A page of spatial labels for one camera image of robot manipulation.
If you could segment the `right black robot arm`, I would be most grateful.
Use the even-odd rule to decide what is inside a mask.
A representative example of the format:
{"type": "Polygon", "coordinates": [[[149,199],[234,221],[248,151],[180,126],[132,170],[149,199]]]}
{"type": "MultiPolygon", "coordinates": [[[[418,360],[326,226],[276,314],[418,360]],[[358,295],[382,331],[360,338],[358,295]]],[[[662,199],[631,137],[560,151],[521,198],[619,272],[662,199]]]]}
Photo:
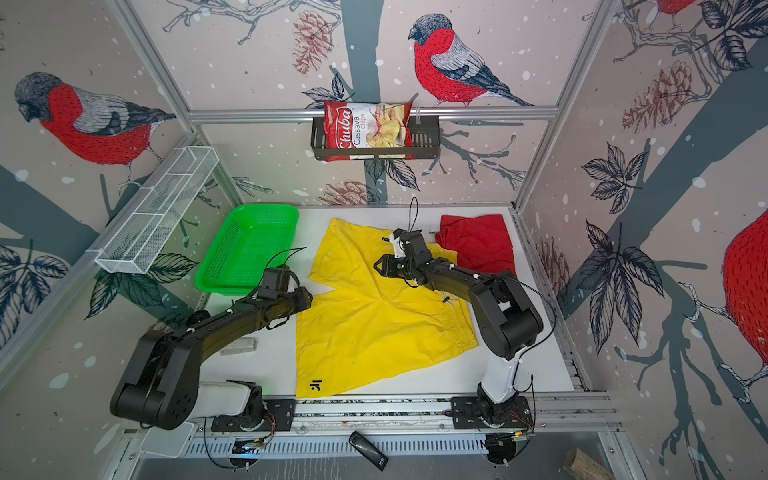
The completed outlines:
{"type": "Polygon", "coordinates": [[[479,384],[479,400],[496,407],[524,392],[517,384],[522,359],[544,330],[542,316],[530,298],[534,290],[509,271],[485,274],[433,256],[418,230],[397,229],[388,242],[393,252],[374,262],[377,273],[447,293],[470,305],[482,342],[491,352],[479,384]]]}

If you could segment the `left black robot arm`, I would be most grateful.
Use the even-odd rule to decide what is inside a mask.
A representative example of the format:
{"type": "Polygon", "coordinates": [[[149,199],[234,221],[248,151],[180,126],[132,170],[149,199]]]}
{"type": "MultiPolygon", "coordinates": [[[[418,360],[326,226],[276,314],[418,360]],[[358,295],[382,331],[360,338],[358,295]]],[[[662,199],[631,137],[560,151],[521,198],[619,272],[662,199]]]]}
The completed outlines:
{"type": "Polygon", "coordinates": [[[265,270],[261,283],[224,312],[201,310],[191,326],[150,330],[138,341],[110,400],[110,413],[150,427],[173,430],[192,414],[200,369],[212,355],[277,320],[308,310],[313,295],[290,287],[298,277],[286,265],[265,270]]]}

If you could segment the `yellow shorts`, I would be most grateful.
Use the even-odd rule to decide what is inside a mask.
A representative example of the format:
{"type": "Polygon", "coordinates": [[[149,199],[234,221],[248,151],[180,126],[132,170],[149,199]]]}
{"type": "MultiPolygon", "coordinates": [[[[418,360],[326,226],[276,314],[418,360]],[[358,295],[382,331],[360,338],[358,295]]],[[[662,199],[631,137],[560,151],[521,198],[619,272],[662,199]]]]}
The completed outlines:
{"type": "Polygon", "coordinates": [[[385,278],[388,231],[334,219],[309,275],[328,287],[296,320],[296,395],[330,397],[452,360],[477,347],[467,303],[385,278]]]}

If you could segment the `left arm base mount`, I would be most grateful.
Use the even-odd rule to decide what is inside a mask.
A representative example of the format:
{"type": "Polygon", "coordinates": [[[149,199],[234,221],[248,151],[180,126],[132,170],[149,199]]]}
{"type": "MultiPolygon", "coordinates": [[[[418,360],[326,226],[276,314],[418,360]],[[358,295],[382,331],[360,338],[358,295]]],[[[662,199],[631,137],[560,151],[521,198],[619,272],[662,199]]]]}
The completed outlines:
{"type": "Polygon", "coordinates": [[[215,433],[288,432],[292,428],[297,401],[289,397],[264,396],[260,385],[247,381],[227,381],[235,387],[236,399],[245,395],[243,406],[237,402],[234,413],[215,415],[209,429],[215,433]]]}

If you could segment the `red shorts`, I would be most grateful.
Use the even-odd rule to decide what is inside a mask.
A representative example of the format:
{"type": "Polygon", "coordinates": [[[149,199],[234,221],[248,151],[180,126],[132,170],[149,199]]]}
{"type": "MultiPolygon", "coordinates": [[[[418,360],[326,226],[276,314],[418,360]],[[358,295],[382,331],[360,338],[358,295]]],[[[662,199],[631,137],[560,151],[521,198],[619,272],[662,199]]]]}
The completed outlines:
{"type": "Polygon", "coordinates": [[[460,267],[481,273],[516,273],[514,249],[501,214],[479,217],[442,215],[437,243],[457,253],[460,267]]]}

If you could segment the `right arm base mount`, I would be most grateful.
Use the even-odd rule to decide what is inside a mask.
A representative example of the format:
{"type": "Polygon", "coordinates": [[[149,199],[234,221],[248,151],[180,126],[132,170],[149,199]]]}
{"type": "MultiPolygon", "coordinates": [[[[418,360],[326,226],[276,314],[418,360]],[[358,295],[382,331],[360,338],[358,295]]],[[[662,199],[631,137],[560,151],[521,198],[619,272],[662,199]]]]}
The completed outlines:
{"type": "Polygon", "coordinates": [[[520,393],[494,403],[479,385],[474,396],[454,396],[446,415],[457,430],[519,429],[529,430],[534,425],[533,407],[520,393]]]}

